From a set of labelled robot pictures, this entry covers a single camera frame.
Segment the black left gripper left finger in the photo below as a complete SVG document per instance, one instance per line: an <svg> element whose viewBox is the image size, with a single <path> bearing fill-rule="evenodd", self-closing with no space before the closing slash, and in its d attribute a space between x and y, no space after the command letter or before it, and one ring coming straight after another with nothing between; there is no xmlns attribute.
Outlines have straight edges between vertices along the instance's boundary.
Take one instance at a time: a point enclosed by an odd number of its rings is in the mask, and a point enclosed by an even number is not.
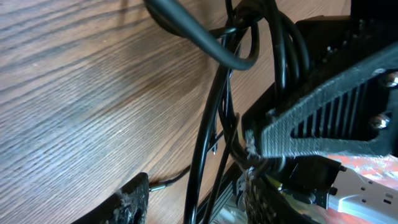
<svg viewBox="0 0 398 224"><path fill-rule="evenodd" d="M73 224L145 224L148 201L149 179L141 172Z"/></svg>

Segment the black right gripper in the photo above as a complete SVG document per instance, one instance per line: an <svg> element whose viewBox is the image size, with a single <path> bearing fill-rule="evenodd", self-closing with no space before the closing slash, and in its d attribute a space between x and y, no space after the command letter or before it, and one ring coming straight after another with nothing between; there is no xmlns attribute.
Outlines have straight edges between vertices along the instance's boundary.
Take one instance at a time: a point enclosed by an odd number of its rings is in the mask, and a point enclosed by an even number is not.
<svg viewBox="0 0 398 224"><path fill-rule="evenodd" d="M397 1L352 1L349 16L296 23L312 64L307 80L286 99L269 88L243 124L363 124L387 108L389 91L376 70L397 69Z"/></svg>

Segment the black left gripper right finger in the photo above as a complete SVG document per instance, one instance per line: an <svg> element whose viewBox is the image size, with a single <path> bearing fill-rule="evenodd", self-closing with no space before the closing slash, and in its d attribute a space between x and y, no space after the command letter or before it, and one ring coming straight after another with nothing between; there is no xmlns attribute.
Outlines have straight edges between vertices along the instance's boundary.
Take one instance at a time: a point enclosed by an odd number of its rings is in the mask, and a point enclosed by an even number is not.
<svg viewBox="0 0 398 224"><path fill-rule="evenodd" d="M246 170L244 175L244 201L248 223L311 223L311 218L299 214L292 208L266 177L255 176L253 168Z"/></svg>

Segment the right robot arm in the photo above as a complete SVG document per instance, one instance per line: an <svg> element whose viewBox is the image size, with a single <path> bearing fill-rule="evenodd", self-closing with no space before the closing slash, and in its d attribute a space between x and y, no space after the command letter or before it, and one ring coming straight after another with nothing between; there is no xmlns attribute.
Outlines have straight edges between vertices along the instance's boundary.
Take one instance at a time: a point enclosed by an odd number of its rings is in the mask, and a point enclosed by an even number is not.
<svg viewBox="0 0 398 224"><path fill-rule="evenodd" d="M250 223L313 223L287 195L372 222L397 221L397 191L333 155L397 154L397 2L352 1L348 16L292 22L264 7L274 49L274 84L244 114L243 130L263 160L246 172Z"/></svg>

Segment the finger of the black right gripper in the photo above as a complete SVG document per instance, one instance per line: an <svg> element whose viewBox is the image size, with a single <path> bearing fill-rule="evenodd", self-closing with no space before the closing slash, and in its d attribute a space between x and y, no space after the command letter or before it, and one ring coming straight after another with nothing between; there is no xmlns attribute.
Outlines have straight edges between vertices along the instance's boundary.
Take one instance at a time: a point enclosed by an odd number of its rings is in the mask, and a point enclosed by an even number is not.
<svg viewBox="0 0 398 224"><path fill-rule="evenodd" d="M397 149L397 45L345 49L286 101L265 93L243 117L243 133L263 158L385 156Z"/></svg>

